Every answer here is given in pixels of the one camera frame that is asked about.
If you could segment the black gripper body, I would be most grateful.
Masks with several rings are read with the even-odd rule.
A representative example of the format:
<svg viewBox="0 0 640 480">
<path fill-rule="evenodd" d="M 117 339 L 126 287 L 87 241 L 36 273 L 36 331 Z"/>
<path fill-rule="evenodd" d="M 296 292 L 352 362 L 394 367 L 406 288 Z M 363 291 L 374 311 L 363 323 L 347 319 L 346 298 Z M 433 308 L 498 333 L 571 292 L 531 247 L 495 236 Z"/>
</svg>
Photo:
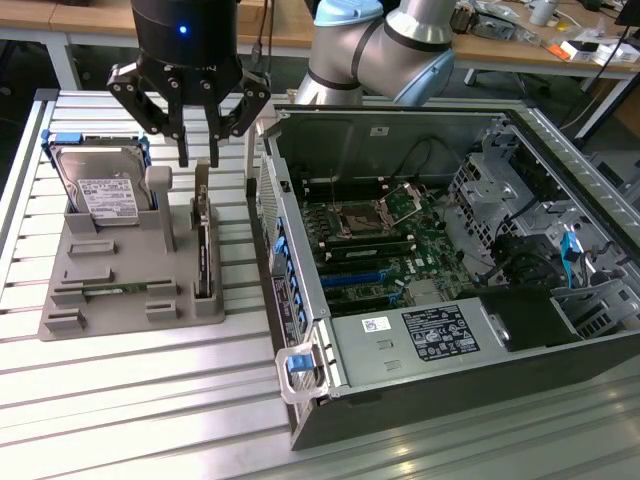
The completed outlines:
<svg viewBox="0 0 640 480">
<path fill-rule="evenodd" d="M 241 83 L 236 1 L 133 1 L 131 9 L 141 52 L 178 69 L 185 104 L 201 103 L 203 81 L 217 103 Z"/>
</svg>

